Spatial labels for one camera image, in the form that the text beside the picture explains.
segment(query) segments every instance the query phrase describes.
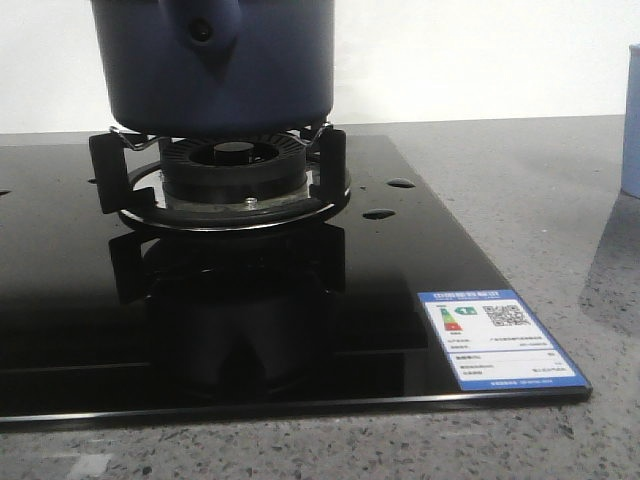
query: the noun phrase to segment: blue pot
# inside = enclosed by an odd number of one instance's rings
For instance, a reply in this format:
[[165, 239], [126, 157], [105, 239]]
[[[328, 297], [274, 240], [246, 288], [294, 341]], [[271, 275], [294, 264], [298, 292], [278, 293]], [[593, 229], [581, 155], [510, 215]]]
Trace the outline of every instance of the blue pot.
[[111, 110], [173, 137], [270, 133], [333, 105], [334, 0], [92, 0]]

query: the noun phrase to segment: pot handle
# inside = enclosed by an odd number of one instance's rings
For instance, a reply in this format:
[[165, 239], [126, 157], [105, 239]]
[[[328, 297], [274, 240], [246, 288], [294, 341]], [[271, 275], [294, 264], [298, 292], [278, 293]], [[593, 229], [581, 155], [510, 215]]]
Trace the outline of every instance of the pot handle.
[[239, 0], [158, 0], [178, 41], [204, 56], [219, 56], [240, 31]]

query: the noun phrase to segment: blue container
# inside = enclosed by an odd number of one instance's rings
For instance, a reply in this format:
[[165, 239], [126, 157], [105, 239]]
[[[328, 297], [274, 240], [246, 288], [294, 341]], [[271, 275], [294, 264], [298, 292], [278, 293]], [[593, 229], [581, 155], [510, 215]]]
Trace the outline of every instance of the blue container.
[[622, 153], [622, 190], [640, 198], [640, 44], [631, 45]]

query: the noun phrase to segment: metal clip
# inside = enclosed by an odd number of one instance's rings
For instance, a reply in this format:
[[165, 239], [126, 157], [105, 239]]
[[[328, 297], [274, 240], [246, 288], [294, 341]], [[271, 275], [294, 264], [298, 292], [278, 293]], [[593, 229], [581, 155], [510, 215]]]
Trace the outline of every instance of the metal clip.
[[322, 133], [327, 128], [332, 126], [333, 124], [331, 122], [324, 122], [311, 140], [305, 140], [304, 138], [300, 138], [298, 135], [294, 135], [292, 133], [289, 133], [289, 135], [291, 136], [291, 138], [293, 138], [296, 142], [300, 143], [301, 145], [304, 145], [305, 147], [313, 147], [318, 141], [318, 139], [320, 138], [320, 136], [322, 135]]
[[124, 143], [124, 146], [130, 150], [133, 150], [134, 152], [140, 152], [142, 150], [146, 150], [154, 143], [157, 143], [162, 139], [169, 138], [169, 137], [153, 137], [151, 140], [148, 140], [146, 142], [139, 143], [136, 145], [131, 143], [131, 141], [127, 138], [127, 136], [124, 133], [122, 133], [118, 127], [111, 126], [109, 127], [109, 131], [111, 133], [115, 133], [116, 135], [118, 135], [118, 137], [120, 137], [120, 140], [122, 140], [122, 143]]

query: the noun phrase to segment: hole in cooktop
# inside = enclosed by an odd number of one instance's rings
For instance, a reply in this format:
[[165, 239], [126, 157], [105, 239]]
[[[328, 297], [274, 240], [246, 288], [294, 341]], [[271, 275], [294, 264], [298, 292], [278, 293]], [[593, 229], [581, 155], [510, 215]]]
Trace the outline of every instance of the hole in cooktop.
[[364, 212], [362, 216], [367, 220], [384, 220], [395, 214], [396, 212], [389, 208], [373, 208]]
[[408, 178], [392, 178], [387, 182], [387, 185], [396, 188], [415, 188], [416, 184]]

